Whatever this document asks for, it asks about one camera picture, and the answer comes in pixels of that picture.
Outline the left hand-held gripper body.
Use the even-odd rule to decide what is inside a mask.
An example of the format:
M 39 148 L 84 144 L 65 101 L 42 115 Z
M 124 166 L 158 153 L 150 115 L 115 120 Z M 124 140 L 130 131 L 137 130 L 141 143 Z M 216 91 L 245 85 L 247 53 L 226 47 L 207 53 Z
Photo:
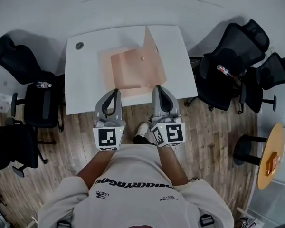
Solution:
M 97 112 L 93 127 L 96 148 L 100 151 L 119 150 L 124 129 L 125 121 L 118 119 L 118 116 Z

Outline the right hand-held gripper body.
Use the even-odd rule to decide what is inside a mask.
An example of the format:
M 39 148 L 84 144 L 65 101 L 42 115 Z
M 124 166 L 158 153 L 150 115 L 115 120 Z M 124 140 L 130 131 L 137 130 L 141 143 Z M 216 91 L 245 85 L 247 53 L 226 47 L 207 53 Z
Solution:
M 151 133 L 157 147 L 171 147 L 185 143 L 185 123 L 181 114 L 154 116 L 149 120 L 152 124 Z

